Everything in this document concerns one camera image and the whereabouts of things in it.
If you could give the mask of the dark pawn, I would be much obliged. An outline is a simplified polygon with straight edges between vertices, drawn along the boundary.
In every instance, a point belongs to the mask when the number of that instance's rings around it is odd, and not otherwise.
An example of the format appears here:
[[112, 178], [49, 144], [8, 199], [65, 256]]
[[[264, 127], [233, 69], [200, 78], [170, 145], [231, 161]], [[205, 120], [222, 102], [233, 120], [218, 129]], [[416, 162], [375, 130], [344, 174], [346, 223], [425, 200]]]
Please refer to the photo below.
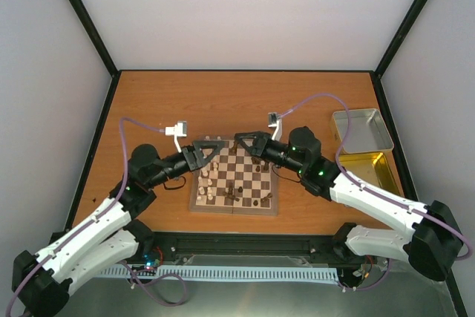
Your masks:
[[238, 148], [238, 142], [234, 140], [232, 146], [229, 148], [229, 154], [236, 155], [237, 148]]

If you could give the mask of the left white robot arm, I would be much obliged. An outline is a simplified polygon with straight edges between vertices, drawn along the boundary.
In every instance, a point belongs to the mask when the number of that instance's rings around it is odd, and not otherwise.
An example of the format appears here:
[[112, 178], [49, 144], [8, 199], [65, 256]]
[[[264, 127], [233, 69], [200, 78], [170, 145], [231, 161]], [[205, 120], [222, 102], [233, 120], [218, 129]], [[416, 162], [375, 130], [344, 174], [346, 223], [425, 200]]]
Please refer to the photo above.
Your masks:
[[137, 146], [127, 173], [79, 225], [36, 254], [13, 263], [12, 290], [32, 316], [55, 316], [85, 282], [115, 263], [149, 258], [154, 234], [138, 216], [155, 200], [155, 186], [204, 168], [225, 146], [196, 140], [161, 158], [151, 144]]

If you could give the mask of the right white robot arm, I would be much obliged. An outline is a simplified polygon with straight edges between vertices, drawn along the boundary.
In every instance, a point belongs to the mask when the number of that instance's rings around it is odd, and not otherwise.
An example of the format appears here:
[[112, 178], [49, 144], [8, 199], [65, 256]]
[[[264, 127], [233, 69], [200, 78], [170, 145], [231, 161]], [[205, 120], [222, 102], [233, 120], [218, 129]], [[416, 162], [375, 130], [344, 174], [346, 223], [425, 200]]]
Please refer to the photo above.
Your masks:
[[450, 208], [427, 205], [373, 186], [321, 153], [321, 142], [306, 126], [281, 143], [264, 131], [238, 133], [235, 141], [251, 156], [295, 172], [312, 195], [357, 209], [386, 229], [355, 225], [343, 245], [354, 255], [374, 255], [409, 263], [434, 281], [444, 281], [462, 249], [462, 234]]

